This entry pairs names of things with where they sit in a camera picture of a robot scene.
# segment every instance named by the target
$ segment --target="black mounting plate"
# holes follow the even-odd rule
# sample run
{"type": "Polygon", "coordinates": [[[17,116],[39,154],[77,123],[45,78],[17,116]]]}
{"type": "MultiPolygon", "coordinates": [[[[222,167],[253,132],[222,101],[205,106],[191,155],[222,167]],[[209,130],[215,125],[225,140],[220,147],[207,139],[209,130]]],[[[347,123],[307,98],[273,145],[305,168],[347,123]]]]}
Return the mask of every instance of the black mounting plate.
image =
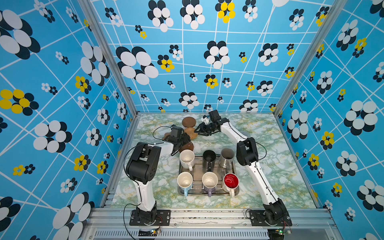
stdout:
{"type": "MultiPolygon", "coordinates": [[[[170,220],[170,210],[157,210],[156,212],[156,218],[160,216],[163,220],[160,222],[161,226],[169,226],[169,220],[170,220]]],[[[152,224],[153,226],[158,226],[160,219],[157,218],[156,221],[152,224]]],[[[131,213],[131,219],[129,221],[130,226],[151,226],[148,224],[145,224],[144,222],[140,221],[139,215],[137,214],[136,210],[132,210],[131,213]]]]}
{"type": "MultiPolygon", "coordinates": [[[[251,220],[251,223],[252,223],[252,226],[255,227],[255,226],[261,226],[261,227],[268,227],[268,226],[271,226],[269,225],[268,223],[265,222],[265,216],[264,216],[264,211],[265,210],[249,210],[249,218],[251,220]]],[[[277,223],[276,227],[279,226],[279,227],[283,227],[284,226],[284,221],[285,221],[285,226],[292,226],[292,221],[291,221],[291,218],[289,217],[289,215],[285,216],[284,217],[284,220],[281,219],[280,222],[277,223]]]]}

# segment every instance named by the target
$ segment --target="blue wall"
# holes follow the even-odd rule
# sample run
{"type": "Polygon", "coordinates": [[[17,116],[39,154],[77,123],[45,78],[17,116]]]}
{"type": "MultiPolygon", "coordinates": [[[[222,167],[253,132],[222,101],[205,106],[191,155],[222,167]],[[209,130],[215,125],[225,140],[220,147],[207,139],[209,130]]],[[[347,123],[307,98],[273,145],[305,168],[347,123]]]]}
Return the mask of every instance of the blue wall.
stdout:
{"type": "Polygon", "coordinates": [[[77,238],[131,118],[78,2],[36,2],[0,8],[2,240],[77,238]]]}
{"type": "Polygon", "coordinates": [[[92,1],[142,112],[273,111],[332,3],[92,1]]]}
{"type": "Polygon", "coordinates": [[[384,236],[381,5],[347,2],[279,114],[319,204],[348,240],[384,236]]]}

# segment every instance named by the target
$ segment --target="wooden coaster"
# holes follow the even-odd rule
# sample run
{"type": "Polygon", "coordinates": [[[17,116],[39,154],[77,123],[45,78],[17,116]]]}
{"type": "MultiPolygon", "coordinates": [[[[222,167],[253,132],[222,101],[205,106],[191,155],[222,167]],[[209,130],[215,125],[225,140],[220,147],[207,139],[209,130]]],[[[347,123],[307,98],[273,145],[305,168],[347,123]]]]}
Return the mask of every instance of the wooden coaster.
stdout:
{"type": "Polygon", "coordinates": [[[184,132],[186,132],[191,139],[197,138],[197,133],[195,133],[195,129],[193,127],[187,127],[184,129],[184,132]]]}
{"type": "Polygon", "coordinates": [[[166,136],[170,135],[170,132],[167,132],[164,134],[163,140],[166,138],[166,136]]]}
{"type": "Polygon", "coordinates": [[[182,151],[184,151],[184,150],[186,150],[186,149],[189,149],[189,150],[193,151],[193,147],[194,147],[194,146],[193,146],[193,143],[189,142],[189,143],[187,143],[186,145],[182,146],[182,147],[180,148],[179,152],[182,152],[182,151]]]}
{"type": "Polygon", "coordinates": [[[182,124],[184,127],[194,127],[196,120],[193,117],[186,117],[183,119],[182,124]]]}

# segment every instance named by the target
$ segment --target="mug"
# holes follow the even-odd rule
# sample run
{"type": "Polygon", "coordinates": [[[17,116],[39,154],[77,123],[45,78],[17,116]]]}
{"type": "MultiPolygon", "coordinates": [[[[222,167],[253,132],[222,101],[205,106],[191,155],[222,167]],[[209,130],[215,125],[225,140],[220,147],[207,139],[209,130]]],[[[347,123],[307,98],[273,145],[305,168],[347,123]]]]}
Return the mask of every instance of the mug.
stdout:
{"type": "Polygon", "coordinates": [[[232,168],[232,161],[235,157],[235,152],[232,149],[224,148],[220,154],[219,166],[230,170],[232,168]]]}
{"type": "Polygon", "coordinates": [[[204,173],[201,181],[203,182],[204,190],[208,192],[208,197],[211,197],[212,193],[216,189],[218,177],[213,172],[206,172],[204,173]]]}
{"type": "Polygon", "coordinates": [[[224,175],[221,185],[224,191],[234,197],[235,189],[239,186],[239,178],[233,173],[227,173],[224,175]]]}
{"type": "Polygon", "coordinates": [[[192,171],[192,167],[195,165],[195,154],[189,149],[182,151],[180,153],[180,162],[183,168],[189,168],[192,171]]]}
{"type": "Polygon", "coordinates": [[[193,177],[189,172],[182,172],[177,177],[177,184],[184,191],[184,196],[188,196],[188,190],[192,188],[193,177]]]}
{"type": "Polygon", "coordinates": [[[212,172],[212,168],[215,166],[216,154],[212,150],[206,150],[203,152],[203,167],[212,172]]]}

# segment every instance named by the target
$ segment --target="silver tray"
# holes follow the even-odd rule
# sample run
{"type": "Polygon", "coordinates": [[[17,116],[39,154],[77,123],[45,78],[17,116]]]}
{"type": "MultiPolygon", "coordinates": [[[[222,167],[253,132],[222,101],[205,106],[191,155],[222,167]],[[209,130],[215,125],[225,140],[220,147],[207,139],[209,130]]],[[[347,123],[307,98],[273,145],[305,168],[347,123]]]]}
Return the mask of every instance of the silver tray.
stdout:
{"type": "MultiPolygon", "coordinates": [[[[212,193],[213,196],[216,195],[227,195],[229,196],[229,192],[226,192],[221,187],[221,183],[223,180],[223,177],[227,173],[233,173],[236,174],[236,168],[234,163],[232,163],[232,169],[223,169],[221,168],[219,163],[220,155],[216,154],[216,160],[215,165],[212,169],[212,172],[214,172],[217,175],[218,183],[215,191],[212,193]]],[[[181,164],[179,164],[179,174],[182,172],[190,172],[189,169],[183,168],[181,164]]],[[[193,184],[192,188],[188,191],[188,195],[205,195],[208,196],[208,192],[206,192],[203,189],[203,183],[201,181],[201,178],[203,177],[204,173],[207,172],[207,169],[203,167],[203,155],[195,155],[195,165],[192,168],[192,174],[193,177],[193,184]]],[[[239,187],[235,189],[235,195],[239,193],[239,187]]],[[[184,196],[184,190],[182,190],[179,187],[179,194],[184,196]]]]}

